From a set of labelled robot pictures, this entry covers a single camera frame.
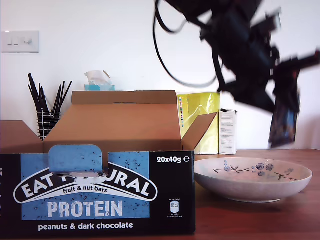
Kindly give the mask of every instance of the yellow package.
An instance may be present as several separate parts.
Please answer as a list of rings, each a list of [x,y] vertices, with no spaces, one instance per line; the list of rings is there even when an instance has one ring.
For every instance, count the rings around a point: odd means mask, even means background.
[[[196,117],[203,114],[217,113],[220,110],[220,94],[202,92],[177,94],[181,138],[186,134]],[[208,131],[195,148],[195,154],[211,155],[219,152],[218,115],[213,120]]]

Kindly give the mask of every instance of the eat natural logo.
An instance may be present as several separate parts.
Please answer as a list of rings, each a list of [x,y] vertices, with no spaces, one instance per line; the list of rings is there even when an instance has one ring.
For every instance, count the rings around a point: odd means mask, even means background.
[[[146,177],[109,163],[110,176],[59,177],[49,168],[23,180],[14,190],[13,197],[19,204],[75,193],[99,193],[151,202],[157,198],[156,185]]]

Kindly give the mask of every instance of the box flap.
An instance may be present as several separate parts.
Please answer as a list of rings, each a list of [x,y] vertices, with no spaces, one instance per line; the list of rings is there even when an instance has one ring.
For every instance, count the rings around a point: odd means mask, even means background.
[[[182,139],[182,149],[193,151],[203,138],[217,113],[199,115]]]
[[[42,152],[42,140],[23,121],[0,121],[0,154]]]
[[[73,105],[177,104],[175,91],[74,91]]]

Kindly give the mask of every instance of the bowl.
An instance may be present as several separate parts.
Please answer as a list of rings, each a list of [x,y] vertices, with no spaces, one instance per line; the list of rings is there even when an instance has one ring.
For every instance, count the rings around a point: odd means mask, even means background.
[[[203,188],[247,203],[270,203],[296,195],[312,175],[295,163],[260,158],[211,158],[194,164],[195,180]]]

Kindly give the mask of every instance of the wall switch plate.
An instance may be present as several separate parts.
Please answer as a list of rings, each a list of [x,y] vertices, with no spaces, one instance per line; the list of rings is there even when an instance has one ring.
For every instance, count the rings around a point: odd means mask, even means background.
[[[3,54],[39,53],[39,31],[2,31]]]

